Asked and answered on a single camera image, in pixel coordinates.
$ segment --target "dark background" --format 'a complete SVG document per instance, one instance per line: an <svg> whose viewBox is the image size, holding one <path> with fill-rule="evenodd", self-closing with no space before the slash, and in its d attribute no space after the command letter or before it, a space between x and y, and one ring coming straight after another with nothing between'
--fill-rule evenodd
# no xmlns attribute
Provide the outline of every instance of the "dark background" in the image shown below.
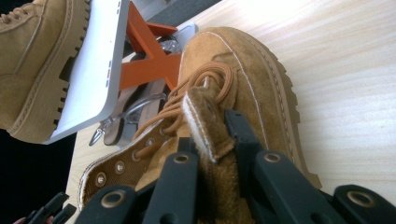
<svg viewBox="0 0 396 224"><path fill-rule="evenodd" d="M0 12L29 1L1 0ZM13 223L66 190L76 135L44 146L18 141L0 130L0 223Z"/></svg>

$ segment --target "tan suede boot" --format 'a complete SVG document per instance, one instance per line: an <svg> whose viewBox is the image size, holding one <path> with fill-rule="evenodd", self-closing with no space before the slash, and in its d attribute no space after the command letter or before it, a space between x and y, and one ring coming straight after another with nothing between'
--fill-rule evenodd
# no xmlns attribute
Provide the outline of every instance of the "tan suede boot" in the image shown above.
<svg viewBox="0 0 396 224"><path fill-rule="evenodd" d="M243 113L265 149L286 154L316 187L301 151L290 79L258 40L233 28L210 28L187 44L177 87L158 118L141 127L124 150L92 163L80 182L80 208L112 184L145 187L157 179L178 138L193 137L200 152L206 207L202 223L250 223L239 197L234 141L224 124L225 109Z"/></svg>
<svg viewBox="0 0 396 224"><path fill-rule="evenodd" d="M0 129L30 143L48 140L64 107L60 74L86 33L89 0L35 0L0 20Z"/></svg>

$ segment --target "boot sole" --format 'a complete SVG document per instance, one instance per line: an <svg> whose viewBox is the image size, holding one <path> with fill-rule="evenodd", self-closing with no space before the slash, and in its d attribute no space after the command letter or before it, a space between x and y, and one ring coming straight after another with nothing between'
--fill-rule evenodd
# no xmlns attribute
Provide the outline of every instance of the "boot sole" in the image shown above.
<svg viewBox="0 0 396 224"><path fill-rule="evenodd" d="M37 75L20 115L8 130L11 136L26 142L43 143L56 129L69 86L62 71L82 46L88 27L89 2L67 0L63 30Z"/></svg>
<svg viewBox="0 0 396 224"><path fill-rule="evenodd" d="M270 79L273 86L277 90L277 109L278 114L284 120L284 132L287 133L290 145L290 155L292 162L305 174L305 177L318 189L321 188L317 175L311 174L306 168L303 151L300 144L298 133L298 123L300 123L300 113L297 111L298 104L296 94L292 91L292 83L288 75L286 75L285 67L278 61L278 58L263 43L237 29L226 27L229 31L246 39L260 54L263 54L268 65L273 69Z"/></svg>

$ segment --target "light wood surface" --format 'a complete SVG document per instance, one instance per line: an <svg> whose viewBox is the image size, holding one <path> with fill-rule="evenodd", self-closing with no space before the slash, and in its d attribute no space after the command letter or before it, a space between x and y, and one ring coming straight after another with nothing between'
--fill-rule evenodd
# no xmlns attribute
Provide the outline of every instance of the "light wood surface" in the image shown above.
<svg viewBox="0 0 396 224"><path fill-rule="evenodd" d="M284 64L324 191L356 184L396 204L396 1L223 0L191 20L243 30ZM88 147L96 128L78 132L66 191L74 205L85 167L116 150Z"/></svg>

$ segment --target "orange bracket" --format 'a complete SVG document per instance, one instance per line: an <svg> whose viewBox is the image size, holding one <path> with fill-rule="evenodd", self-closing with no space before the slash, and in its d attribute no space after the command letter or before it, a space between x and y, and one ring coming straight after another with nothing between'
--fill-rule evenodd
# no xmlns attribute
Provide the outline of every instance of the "orange bracket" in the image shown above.
<svg viewBox="0 0 396 224"><path fill-rule="evenodd" d="M146 52L147 59L123 63L120 91L164 78L169 89L177 85L181 53L166 55L156 36L171 35L177 28L145 22L134 3L129 5L126 34L135 52Z"/></svg>

